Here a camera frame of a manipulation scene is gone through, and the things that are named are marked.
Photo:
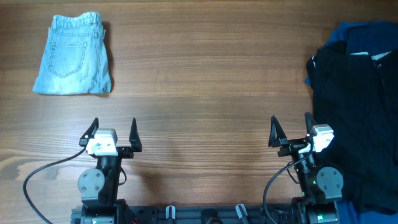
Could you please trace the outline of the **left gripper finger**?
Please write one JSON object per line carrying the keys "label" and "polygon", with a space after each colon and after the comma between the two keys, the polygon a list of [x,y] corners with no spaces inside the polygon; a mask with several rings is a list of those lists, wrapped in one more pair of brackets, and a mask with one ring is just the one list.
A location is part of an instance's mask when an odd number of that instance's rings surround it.
{"label": "left gripper finger", "polygon": [[95,132],[99,128],[99,119],[95,118],[90,127],[85,131],[79,140],[80,146],[87,146],[88,141],[94,138]]}
{"label": "left gripper finger", "polygon": [[135,118],[132,120],[131,130],[129,133],[129,142],[131,148],[134,152],[141,152],[142,151],[142,143],[139,137],[139,133],[137,130],[137,121]]}

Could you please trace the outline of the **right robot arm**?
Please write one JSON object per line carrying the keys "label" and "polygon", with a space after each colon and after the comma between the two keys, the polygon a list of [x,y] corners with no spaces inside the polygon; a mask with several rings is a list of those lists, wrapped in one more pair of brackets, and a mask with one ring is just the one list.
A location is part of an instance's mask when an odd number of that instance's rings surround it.
{"label": "right robot arm", "polygon": [[342,199],[343,174],[335,165],[322,164],[317,155],[326,149],[334,138],[334,130],[328,124],[317,124],[312,114],[305,113],[307,135],[299,139],[288,139],[276,116],[271,117],[269,147],[278,147],[279,157],[290,156],[292,161],[275,173],[268,181],[262,207],[267,220],[275,219],[267,206],[267,193],[278,176],[295,169],[302,195],[291,200],[288,211],[289,223],[339,223],[337,201]]}

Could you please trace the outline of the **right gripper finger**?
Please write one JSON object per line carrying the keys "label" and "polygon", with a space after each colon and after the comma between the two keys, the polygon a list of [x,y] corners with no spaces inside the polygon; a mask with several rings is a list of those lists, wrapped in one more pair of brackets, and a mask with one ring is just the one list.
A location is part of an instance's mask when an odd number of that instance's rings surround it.
{"label": "right gripper finger", "polygon": [[271,117],[271,130],[269,135],[269,147],[282,147],[287,145],[287,136],[275,116]]}
{"label": "right gripper finger", "polygon": [[305,125],[307,133],[313,134],[314,133],[313,127],[317,125],[317,122],[315,121],[313,115],[309,111],[304,114],[304,117],[305,117]]}

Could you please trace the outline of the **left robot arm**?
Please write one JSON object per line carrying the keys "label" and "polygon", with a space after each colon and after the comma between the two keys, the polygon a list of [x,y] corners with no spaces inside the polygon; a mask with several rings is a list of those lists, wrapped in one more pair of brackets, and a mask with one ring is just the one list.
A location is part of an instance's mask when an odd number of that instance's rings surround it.
{"label": "left robot arm", "polygon": [[118,137],[113,128],[100,128],[95,118],[82,135],[79,145],[97,160],[96,167],[85,170],[78,178],[78,190],[83,203],[81,209],[73,209],[71,223],[75,224],[136,224],[137,216],[124,199],[117,199],[119,181],[124,174],[123,159],[132,159],[135,152],[142,151],[142,143],[133,119],[129,134],[130,146],[118,146]]}

